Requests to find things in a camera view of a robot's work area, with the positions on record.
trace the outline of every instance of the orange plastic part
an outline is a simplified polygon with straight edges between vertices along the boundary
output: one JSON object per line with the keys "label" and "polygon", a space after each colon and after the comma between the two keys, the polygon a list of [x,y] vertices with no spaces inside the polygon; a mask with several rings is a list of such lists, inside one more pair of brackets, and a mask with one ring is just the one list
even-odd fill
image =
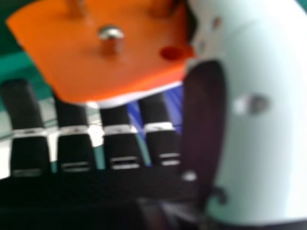
{"label": "orange plastic part", "polygon": [[[67,102],[100,101],[182,80],[187,44],[183,4],[170,17],[150,14],[152,0],[88,0],[85,17],[71,17],[65,0],[41,0],[7,24],[46,81]],[[97,31],[113,24],[122,51],[104,56]]]}

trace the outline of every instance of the orange plate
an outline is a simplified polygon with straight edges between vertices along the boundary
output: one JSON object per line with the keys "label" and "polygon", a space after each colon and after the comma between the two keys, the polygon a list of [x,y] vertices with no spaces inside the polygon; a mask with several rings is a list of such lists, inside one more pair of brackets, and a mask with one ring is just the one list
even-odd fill
{"label": "orange plate", "polygon": [[[87,16],[71,18],[64,0],[41,0],[17,11],[7,24],[59,97],[100,101],[183,78],[192,53],[184,5],[171,17],[154,18],[151,1],[88,0]],[[125,35],[115,57],[101,53],[97,31],[106,24]]]}

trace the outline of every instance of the white plastic casing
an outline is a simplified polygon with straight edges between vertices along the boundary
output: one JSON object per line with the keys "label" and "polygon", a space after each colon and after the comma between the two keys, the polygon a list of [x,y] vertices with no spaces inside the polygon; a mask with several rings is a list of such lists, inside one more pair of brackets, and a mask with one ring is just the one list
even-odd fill
{"label": "white plastic casing", "polygon": [[[307,219],[307,17],[294,0],[189,0],[198,29],[190,65],[218,60],[227,84],[226,133],[210,198],[221,222],[261,226]],[[260,95],[268,107],[240,113]]]}

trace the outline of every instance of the round hole in orange plate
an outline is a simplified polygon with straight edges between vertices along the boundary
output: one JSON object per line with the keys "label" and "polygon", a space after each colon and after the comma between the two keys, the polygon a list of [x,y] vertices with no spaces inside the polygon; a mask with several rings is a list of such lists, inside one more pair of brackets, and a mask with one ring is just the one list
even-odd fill
{"label": "round hole in orange plate", "polygon": [[161,49],[160,55],[165,60],[176,61],[183,57],[183,52],[180,48],[167,46]]}

